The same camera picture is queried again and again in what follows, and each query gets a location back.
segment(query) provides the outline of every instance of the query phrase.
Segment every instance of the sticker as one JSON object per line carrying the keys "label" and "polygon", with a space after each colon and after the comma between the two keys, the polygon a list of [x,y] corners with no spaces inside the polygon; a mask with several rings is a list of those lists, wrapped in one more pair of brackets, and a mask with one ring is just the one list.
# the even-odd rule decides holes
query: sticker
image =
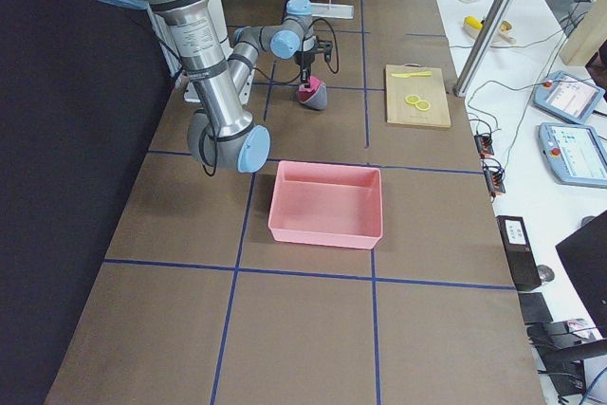
{"label": "sticker", "polygon": [[196,57],[215,45],[212,24],[207,18],[183,26],[172,26],[171,32],[179,55],[183,57]]}
{"label": "sticker", "polygon": [[506,220],[506,233],[508,242],[519,246],[525,246],[523,224],[517,220]]}

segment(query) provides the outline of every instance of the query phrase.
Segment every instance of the white desk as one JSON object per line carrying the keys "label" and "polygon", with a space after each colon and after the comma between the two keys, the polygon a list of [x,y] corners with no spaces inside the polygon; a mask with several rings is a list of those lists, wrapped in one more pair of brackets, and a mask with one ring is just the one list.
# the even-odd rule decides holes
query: white desk
{"label": "white desk", "polygon": [[[458,0],[437,1],[450,46],[472,46],[473,39],[462,27],[464,17],[471,15],[482,19],[487,15],[493,0],[468,4]],[[517,46],[543,40],[561,29],[559,21],[543,0],[514,0],[504,19],[513,26],[511,36],[516,38]],[[542,122],[558,120],[532,105],[528,105],[524,111],[531,88],[515,92],[489,83],[474,95],[475,90],[488,80],[495,80],[510,87],[524,87],[535,83],[540,74],[547,72],[548,67],[544,66],[562,40],[563,34],[558,33],[543,43],[525,48],[492,48],[475,75],[466,100],[470,101],[473,96],[473,106],[491,113],[498,119],[501,130],[493,135],[493,147],[495,157],[503,165],[506,165],[507,148],[515,138],[517,124],[524,112],[520,132],[510,151],[506,167],[506,194],[496,198],[493,209],[496,215],[523,217],[536,263],[550,266],[555,271],[556,279],[538,289],[543,293],[554,320],[557,322],[584,318],[590,321],[561,265],[555,245],[579,228],[582,217],[598,215],[607,210],[607,190],[557,183],[543,160],[536,127]],[[495,45],[507,46],[503,41]],[[451,56],[458,74],[469,52],[469,48],[451,48]],[[588,78],[585,68],[566,66],[557,57],[551,71],[559,69]],[[607,112],[605,101],[602,101],[597,109]],[[495,128],[495,121],[491,117],[478,114],[482,120]],[[595,126],[600,135],[607,137],[606,119],[593,116],[588,123]],[[479,130],[486,131],[482,125]],[[549,379],[543,378],[543,386],[546,386],[544,393],[548,403],[556,403],[556,394],[553,389],[550,391]]]}

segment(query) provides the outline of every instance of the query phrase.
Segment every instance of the black curtain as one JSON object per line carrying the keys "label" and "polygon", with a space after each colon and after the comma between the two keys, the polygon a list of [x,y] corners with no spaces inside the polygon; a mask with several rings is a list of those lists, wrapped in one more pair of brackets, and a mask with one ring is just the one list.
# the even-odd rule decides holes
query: black curtain
{"label": "black curtain", "polygon": [[169,79],[144,12],[129,19],[91,0],[0,7],[0,403],[36,405],[61,365]]}

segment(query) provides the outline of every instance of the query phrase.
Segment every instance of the pink bin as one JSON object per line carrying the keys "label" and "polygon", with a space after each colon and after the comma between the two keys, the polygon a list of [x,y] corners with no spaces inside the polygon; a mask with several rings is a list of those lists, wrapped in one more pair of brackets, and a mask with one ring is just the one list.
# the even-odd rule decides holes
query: pink bin
{"label": "pink bin", "polygon": [[268,226],[277,241],[372,249],[383,234],[379,169],[281,161]]}

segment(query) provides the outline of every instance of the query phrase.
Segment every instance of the cutting board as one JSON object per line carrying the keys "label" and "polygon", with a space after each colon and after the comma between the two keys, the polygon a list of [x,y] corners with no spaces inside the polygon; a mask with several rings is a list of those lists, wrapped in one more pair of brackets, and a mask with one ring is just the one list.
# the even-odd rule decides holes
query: cutting board
{"label": "cutting board", "polygon": [[[392,76],[402,73],[431,71],[431,76],[412,76],[406,79]],[[417,95],[429,101],[428,111],[419,111],[405,102],[408,95]],[[430,128],[450,128],[451,116],[440,68],[404,65],[386,65],[386,108],[388,123]]]}

